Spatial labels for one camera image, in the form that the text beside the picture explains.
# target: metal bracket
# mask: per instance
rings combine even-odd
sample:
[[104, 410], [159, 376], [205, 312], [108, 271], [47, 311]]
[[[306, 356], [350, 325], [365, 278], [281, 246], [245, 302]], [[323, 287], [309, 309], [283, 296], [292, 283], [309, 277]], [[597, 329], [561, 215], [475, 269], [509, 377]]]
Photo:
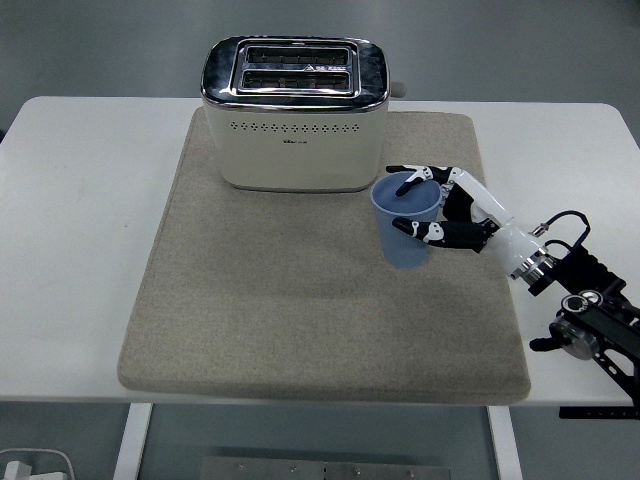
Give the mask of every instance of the metal bracket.
[[640, 420], [635, 407], [560, 407], [559, 417], [568, 420]]
[[450, 480], [445, 467], [205, 457], [200, 480]]

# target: cream toaster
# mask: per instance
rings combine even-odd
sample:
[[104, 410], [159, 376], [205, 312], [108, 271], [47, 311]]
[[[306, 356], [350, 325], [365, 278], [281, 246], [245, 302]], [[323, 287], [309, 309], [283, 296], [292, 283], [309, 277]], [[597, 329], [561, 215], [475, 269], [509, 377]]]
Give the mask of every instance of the cream toaster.
[[229, 38], [211, 49], [201, 94], [216, 163], [237, 188], [349, 192], [377, 175], [390, 81], [368, 41]]

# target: white table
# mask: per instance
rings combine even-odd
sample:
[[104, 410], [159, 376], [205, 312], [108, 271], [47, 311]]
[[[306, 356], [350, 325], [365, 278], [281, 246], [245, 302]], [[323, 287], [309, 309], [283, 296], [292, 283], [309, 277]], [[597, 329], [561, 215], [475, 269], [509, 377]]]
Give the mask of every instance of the white table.
[[[0, 400], [227, 402], [134, 392], [116, 375], [147, 257], [199, 99], [27, 102], [0, 144]], [[599, 104], [396, 102], [470, 116], [487, 184], [529, 229], [560, 210], [589, 217], [585, 246], [640, 303], [640, 150]], [[560, 221], [549, 238], [573, 240]], [[525, 405], [629, 405], [594, 363], [534, 353], [559, 301], [510, 281], [532, 390]]]

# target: toaster slot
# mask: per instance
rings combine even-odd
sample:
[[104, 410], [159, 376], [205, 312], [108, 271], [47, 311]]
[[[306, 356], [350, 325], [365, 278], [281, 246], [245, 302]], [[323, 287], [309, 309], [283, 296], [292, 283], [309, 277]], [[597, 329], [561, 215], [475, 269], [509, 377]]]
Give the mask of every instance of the toaster slot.
[[260, 93], [350, 93], [347, 72], [247, 70], [242, 78], [242, 90], [260, 90]]
[[285, 65], [347, 65], [349, 50], [346, 48], [268, 47], [247, 49], [248, 63], [272, 63]]

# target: beige mat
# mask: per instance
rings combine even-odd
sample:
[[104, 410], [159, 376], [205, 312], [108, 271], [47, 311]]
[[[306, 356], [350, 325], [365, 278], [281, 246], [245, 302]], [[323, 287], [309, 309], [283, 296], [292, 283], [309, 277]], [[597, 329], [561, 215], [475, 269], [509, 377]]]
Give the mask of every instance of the beige mat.
[[[382, 163], [482, 180], [462, 115], [390, 113]], [[507, 278], [489, 258], [432, 248], [418, 269], [388, 265], [369, 189], [234, 189], [202, 109], [118, 373], [136, 390], [263, 399], [495, 405], [530, 387]]]

